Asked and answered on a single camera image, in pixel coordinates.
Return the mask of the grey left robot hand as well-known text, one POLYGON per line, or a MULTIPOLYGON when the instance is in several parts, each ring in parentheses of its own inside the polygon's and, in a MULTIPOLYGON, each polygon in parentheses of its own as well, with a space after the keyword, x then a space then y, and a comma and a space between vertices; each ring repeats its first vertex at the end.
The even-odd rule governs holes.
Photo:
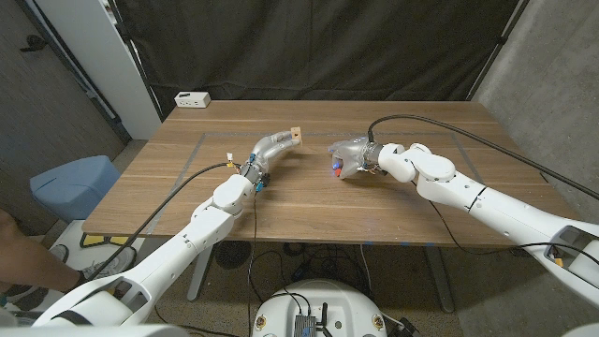
POLYGON ((242 165, 240 175, 256 184, 263 175, 269 172, 270 159, 298 145, 300 145, 300 140, 294 139, 289 130, 262 138, 250 152, 248 160, 242 165))

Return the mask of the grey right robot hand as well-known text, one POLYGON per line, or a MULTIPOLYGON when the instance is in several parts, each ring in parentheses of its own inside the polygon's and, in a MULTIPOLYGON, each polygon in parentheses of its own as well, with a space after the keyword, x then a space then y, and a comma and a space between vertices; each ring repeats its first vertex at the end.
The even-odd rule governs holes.
POLYGON ((335 176, 343 180, 360 171, 375 169, 382 148, 381 144, 366 137, 334 142, 328 151, 335 176))

